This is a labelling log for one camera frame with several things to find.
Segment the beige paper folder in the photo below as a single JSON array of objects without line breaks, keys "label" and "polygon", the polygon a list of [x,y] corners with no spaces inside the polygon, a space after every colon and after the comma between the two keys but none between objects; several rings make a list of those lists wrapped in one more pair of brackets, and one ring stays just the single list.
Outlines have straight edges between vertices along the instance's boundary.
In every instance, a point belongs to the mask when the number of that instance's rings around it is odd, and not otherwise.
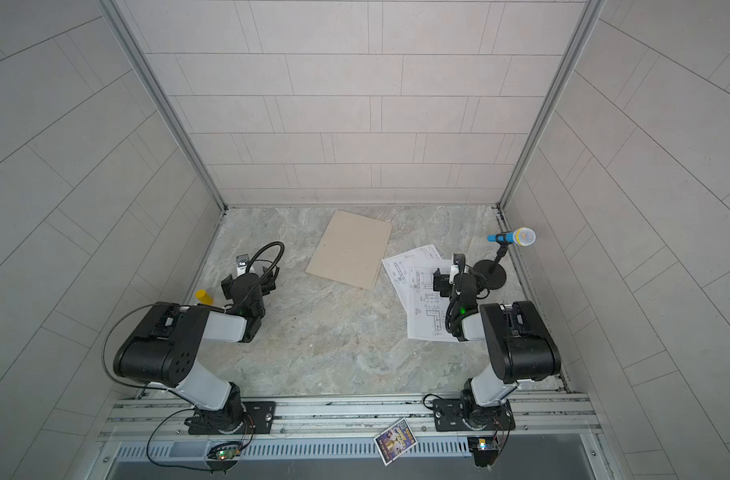
[{"label": "beige paper folder", "polygon": [[306,273],[373,290],[391,231],[389,222],[337,210]]}]

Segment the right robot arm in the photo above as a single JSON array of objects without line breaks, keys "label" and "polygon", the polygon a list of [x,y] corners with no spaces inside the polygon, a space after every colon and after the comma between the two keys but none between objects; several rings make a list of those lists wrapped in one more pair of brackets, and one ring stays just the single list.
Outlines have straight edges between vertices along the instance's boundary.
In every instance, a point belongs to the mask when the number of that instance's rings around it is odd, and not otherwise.
[{"label": "right robot arm", "polygon": [[478,295],[485,287],[482,274],[455,265],[449,274],[433,274],[433,290],[449,300],[446,331],[460,342],[484,342],[489,358],[485,369],[466,381],[459,398],[432,401],[440,432],[513,430],[508,397],[521,381],[541,381],[561,368],[558,348],[535,305],[480,305]]}]

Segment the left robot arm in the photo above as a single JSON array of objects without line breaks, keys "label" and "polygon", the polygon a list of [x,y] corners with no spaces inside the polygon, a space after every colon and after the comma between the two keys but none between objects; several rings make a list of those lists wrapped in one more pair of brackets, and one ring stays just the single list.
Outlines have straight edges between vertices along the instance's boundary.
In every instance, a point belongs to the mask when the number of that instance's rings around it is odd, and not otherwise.
[{"label": "left robot arm", "polygon": [[276,288],[279,268],[252,268],[222,281],[226,309],[208,305],[154,304],[119,348],[116,375],[146,383],[186,400],[193,413],[185,420],[191,435],[254,433],[270,403],[247,406],[240,388],[208,370],[198,360],[204,342],[249,343],[266,314],[263,297]]}]

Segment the yellow cylinder block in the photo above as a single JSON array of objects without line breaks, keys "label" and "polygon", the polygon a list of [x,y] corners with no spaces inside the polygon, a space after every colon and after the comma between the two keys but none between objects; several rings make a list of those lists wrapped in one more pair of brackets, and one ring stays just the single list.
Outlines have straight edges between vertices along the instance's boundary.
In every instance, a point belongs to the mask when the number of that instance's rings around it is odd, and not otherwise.
[{"label": "yellow cylinder block", "polygon": [[214,298],[206,289],[200,289],[195,292],[195,298],[199,304],[208,306],[214,305]]}]

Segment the blue yellow microphone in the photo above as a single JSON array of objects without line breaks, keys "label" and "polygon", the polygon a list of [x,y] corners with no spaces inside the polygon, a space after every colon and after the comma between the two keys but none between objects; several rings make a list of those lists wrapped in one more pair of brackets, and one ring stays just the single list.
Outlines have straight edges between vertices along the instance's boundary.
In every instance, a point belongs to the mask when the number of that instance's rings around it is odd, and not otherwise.
[{"label": "blue yellow microphone", "polygon": [[528,247],[535,243],[536,233],[531,228],[521,227],[514,231],[498,233],[489,235],[487,237],[489,242],[494,242],[499,245],[518,245],[522,247]]}]

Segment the left green circuit board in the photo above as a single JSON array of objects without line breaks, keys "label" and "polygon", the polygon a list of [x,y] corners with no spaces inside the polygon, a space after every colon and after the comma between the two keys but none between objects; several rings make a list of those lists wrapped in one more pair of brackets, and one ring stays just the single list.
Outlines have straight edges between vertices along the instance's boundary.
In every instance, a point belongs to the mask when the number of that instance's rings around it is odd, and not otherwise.
[{"label": "left green circuit board", "polygon": [[207,453],[207,458],[212,461],[236,461],[242,452],[243,443],[230,441],[213,446]]}]

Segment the right circuit board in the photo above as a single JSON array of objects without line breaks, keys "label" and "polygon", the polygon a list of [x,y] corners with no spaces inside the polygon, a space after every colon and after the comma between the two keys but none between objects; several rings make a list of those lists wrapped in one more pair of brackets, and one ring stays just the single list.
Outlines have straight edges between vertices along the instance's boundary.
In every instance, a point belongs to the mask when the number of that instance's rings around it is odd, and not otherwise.
[{"label": "right circuit board", "polygon": [[497,437],[468,437],[467,444],[474,464],[479,468],[494,465],[502,447]]}]

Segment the colourful card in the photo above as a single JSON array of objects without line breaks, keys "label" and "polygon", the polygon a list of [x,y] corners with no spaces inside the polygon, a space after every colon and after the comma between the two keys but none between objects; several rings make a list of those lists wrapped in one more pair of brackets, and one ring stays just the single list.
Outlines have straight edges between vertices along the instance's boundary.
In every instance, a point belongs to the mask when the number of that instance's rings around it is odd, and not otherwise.
[{"label": "colourful card", "polygon": [[405,418],[398,420],[379,433],[374,438],[374,442],[385,466],[392,464],[397,458],[411,451],[418,444]]}]

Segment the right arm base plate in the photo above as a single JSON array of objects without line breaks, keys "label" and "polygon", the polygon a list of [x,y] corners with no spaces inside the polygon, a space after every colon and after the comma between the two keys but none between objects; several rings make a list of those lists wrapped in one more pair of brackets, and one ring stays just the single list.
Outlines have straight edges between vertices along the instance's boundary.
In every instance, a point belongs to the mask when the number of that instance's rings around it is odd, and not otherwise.
[{"label": "right arm base plate", "polygon": [[434,398],[429,408],[438,432],[511,432],[516,428],[508,402],[480,407],[471,400]]}]

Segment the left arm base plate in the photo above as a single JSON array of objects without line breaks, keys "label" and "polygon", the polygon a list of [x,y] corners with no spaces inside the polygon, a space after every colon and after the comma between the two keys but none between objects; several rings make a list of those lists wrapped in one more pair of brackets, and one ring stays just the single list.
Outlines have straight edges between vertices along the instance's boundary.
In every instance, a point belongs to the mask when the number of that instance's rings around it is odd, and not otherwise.
[{"label": "left arm base plate", "polygon": [[268,434],[277,404],[273,401],[248,401],[227,404],[219,411],[195,409],[184,421],[189,435]]}]

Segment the aluminium rail frame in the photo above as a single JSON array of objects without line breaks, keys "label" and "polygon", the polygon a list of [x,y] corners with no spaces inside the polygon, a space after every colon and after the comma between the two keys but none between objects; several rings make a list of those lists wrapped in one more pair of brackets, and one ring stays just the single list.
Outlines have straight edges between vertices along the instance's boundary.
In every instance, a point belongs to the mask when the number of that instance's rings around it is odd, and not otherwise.
[{"label": "aluminium rail frame", "polygon": [[[246,398],[249,420],[233,439],[372,438],[404,419],[419,437],[450,434],[598,433],[600,422],[585,394],[524,391],[510,395],[493,420],[462,417],[465,410],[451,393],[391,396],[307,396]],[[169,398],[120,400],[100,428],[101,441],[189,440],[188,404]]]}]

